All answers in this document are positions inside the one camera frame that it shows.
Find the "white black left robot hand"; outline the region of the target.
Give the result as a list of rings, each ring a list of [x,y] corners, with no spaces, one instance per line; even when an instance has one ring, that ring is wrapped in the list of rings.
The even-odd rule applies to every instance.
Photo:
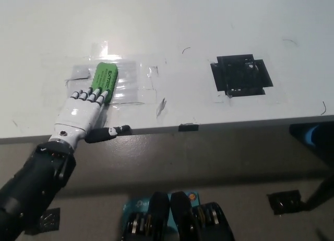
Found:
[[[79,141],[97,143],[130,132],[130,126],[96,128],[110,90],[101,88],[75,91],[65,102],[54,124],[50,142],[60,142],[73,150]]]

